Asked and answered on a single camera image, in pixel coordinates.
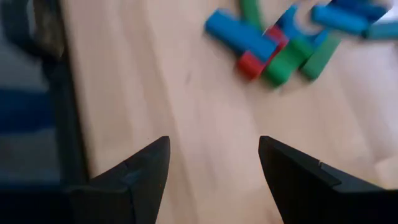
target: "blue wooden block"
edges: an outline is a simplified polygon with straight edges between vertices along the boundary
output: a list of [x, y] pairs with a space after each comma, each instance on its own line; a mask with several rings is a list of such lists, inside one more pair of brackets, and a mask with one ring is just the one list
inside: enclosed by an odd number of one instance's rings
[[278, 19], [276, 24], [284, 32], [287, 38], [296, 39], [304, 37], [304, 34], [297, 28], [294, 16], [297, 12], [298, 5], [293, 4]]
[[358, 16], [365, 17], [369, 22], [378, 21], [387, 13], [383, 6], [363, 0], [332, 0], [332, 5], [340, 7]]
[[349, 13], [332, 5], [319, 4], [314, 6], [312, 8], [312, 20], [324, 26], [358, 35], [370, 26], [365, 17]]
[[398, 39], [398, 21], [377, 23], [370, 26], [364, 35], [367, 39]]
[[289, 38], [289, 39], [306, 39], [312, 44], [312, 47], [314, 47], [316, 49], [326, 39], [326, 37], [328, 36], [329, 30], [325, 29], [315, 35], [304, 34], [298, 28], [298, 26], [295, 23], [295, 19], [294, 19], [295, 14], [298, 9], [298, 6], [299, 6], [298, 4], [291, 5], [289, 7], [289, 9], [286, 10], [285, 13], [278, 19], [276, 24], [283, 31], [283, 33], [286, 35], [287, 38]]
[[205, 24], [206, 31], [220, 39], [238, 54], [249, 50], [258, 59], [266, 62], [277, 47], [277, 43], [255, 27], [234, 18], [227, 10], [218, 9]]

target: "red wooden block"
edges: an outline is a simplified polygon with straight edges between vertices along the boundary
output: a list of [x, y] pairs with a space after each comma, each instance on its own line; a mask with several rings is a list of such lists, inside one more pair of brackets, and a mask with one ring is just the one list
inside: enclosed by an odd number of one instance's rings
[[254, 80], [261, 76], [266, 64], [254, 56], [250, 51], [246, 51], [236, 63], [237, 68], [248, 80]]
[[265, 31], [265, 35], [271, 38], [273, 41], [278, 43], [278, 46], [274, 53], [271, 55], [269, 60], [267, 61], [267, 65], [271, 60], [284, 48], [287, 43], [289, 43], [289, 39], [285, 36], [285, 34], [279, 29], [277, 25], [272, 26], [271, 28]]

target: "pile of blocks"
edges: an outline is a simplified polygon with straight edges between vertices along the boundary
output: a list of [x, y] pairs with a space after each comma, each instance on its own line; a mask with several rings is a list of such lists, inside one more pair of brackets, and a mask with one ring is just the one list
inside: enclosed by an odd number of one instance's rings
[[294, 21], [295, 4], [266, 31], [257, 0], [242, 0], [241, 9], [243, 19], [226, 9], [217, 9], [206, 21], [205, 29], [236, 52], [237, 67], [248, 80], [262, 77], [279, 86], [295, 70], [314, 80], [340, 43], [326, 29], [315, 35], [299, 30]]
[[[279, 86], [286, 83], [295, 70], [315, 80], [340, 40], [333, 37], [329, 29], [315, 35], [302, 32], [294, 20], [297, 8], [298, 5], [293, 4], [276, 24], [264, 31], [257, 0], [241, 0], [242, 19], [226, 9], [217, 9], [206, 21], [205, 29], [236, 52], [239, 57], [236, 65], [248, 80], [262, 77]], [[328, 27], [376, 38], [384, 28], [370, 24], [385, 13], [385, 8], [366, 0], [333, 0], [329, 5], [314, 6], [312, 19]], [[358, 19], [359, 14], [367, 18], [369, 26], [365, 27], [364, 20]]]

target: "wood grain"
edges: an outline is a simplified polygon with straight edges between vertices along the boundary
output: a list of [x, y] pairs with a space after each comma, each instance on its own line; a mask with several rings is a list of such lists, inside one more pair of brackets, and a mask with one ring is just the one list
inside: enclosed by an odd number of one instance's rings
[[[291, 3], [262, 1], [267, 22]], [[204, 34], [217, 7], [237, 12], [224, 0], [63, 2], [92, 176], [169, 135], [158, 223], [282, 223], [257, 155], [270, 135], [398, 187], [396, 42], [347, 38], [317, 81], [295, 74], [273, 90], [242, 80], [231, 52]]]

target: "green wooden block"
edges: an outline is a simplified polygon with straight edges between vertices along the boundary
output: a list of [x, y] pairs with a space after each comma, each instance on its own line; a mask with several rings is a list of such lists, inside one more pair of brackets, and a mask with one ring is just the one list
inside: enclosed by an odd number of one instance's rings
[[269, 80], [274, 86], [279, 86], [287, 82], [294, 70], [311, 57], [313, 48], [304, 39], [289, 41], [269, 63], [263, 71], [262, 77]]
[[329, 35], [300, 69], [304, 76], [309, 80], [317, 79], [329, 62], [339, 43], [340, 39]]
[[262, 14], [257, 0], [240, 0], [243, 19], [259, 30], [264, 30]]

